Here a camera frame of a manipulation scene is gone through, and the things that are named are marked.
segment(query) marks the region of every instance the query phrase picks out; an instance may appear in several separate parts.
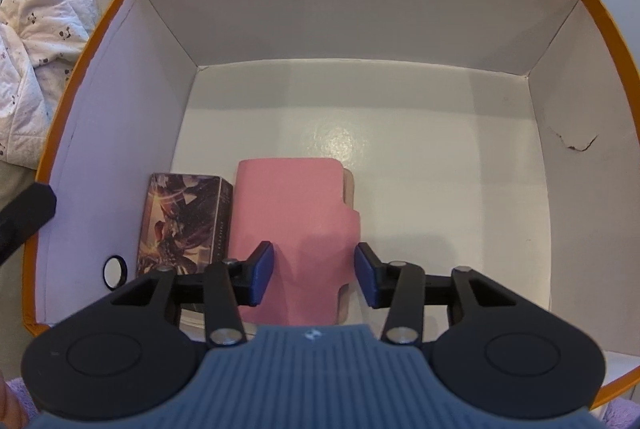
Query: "pink cover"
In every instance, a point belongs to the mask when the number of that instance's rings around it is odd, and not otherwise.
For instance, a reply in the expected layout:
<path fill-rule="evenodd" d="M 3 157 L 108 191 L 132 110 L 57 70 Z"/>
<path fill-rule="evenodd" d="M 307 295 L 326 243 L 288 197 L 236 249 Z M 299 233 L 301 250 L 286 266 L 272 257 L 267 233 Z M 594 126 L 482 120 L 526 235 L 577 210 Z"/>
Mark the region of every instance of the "pink cover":
<path fill-rule="evenodd" d="M 360 215 L 343 201 L 331 158 L 263 158 L 238 166 L 228 256 L 244 261 L 261 241 L 275 248 L 262 303 L 241 307 L 257 324 L 330 325 L 338 290 L 354 280 Z"/>

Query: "round hole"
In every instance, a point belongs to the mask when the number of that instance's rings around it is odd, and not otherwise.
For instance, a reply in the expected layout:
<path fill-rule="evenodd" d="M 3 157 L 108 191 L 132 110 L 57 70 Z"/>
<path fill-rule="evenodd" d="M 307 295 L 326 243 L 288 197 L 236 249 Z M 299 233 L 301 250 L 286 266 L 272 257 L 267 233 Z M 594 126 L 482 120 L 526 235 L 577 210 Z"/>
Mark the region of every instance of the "round hole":
<path fill-rule="evenodd" d="M 102 279 L 109 290 L 115 290 L 127 282 L 127 263 L 119 255 L 112 255 L 104 263 Z"/>

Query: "crack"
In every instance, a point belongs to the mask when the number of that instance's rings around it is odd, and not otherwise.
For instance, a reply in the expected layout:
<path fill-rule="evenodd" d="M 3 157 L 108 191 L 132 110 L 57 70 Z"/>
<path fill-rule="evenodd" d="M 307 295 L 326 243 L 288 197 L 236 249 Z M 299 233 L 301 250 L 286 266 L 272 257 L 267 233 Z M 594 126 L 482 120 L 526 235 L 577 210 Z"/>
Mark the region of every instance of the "crack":
<path fill-rule="evenodd" d="M 567 149 L 571 149 L 572 151 L 577 151 L 578 153 L 584 153 L 585 151 L 587 151 L 588 148 L 591 147 L 591 144 L 593 144 L 596 140 L 596 138 L 598 137 L 598 135 L 594 136 L 591 141 L 583 148 L 580 147 L 576 147 L 575 145 L 567 145 L 567 143 L 564 141 L 564 138 L 562 138 L 562 135 L 559 133 L 556 133 L 553 129 L 551 129 L 549 127 L 549 129 L 551 130 L 551 132 L 556 135 L 560 141 L 562 142 L 562 145 L 564 145 Z"/>

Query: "hand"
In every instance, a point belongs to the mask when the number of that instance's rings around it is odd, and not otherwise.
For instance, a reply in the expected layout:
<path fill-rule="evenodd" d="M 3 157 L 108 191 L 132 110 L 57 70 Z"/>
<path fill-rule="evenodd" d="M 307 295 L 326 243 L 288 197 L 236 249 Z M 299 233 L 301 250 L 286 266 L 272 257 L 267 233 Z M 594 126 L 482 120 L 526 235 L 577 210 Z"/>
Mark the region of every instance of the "hand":
<path fill-rule="evenodd" d="M 6 385 L 2 370 L 0 370 L 0 423 L 3 423 L 6 429 L 22 429 L 29 423 L 29 417 L 22 404 Z"/>

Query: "metal screw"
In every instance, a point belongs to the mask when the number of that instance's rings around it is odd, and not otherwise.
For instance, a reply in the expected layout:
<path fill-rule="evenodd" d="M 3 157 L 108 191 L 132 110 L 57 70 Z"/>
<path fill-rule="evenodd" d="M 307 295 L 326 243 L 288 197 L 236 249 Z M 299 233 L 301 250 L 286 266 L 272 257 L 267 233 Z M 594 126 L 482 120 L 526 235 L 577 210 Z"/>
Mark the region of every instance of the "metal screw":
<path fill-rule="evenodd" d="M 211 332 L 209 338 L 219 346 L 233 346 L 240 342 L 242 333 L 233 328 L 218 328 Z"/>
<path fill-rule="evenodd" d="M 418 332 L 406 326 L 391 328 L 386 332 L 386 338 L 395 344 L 411 344 L 418 338 Z"/>

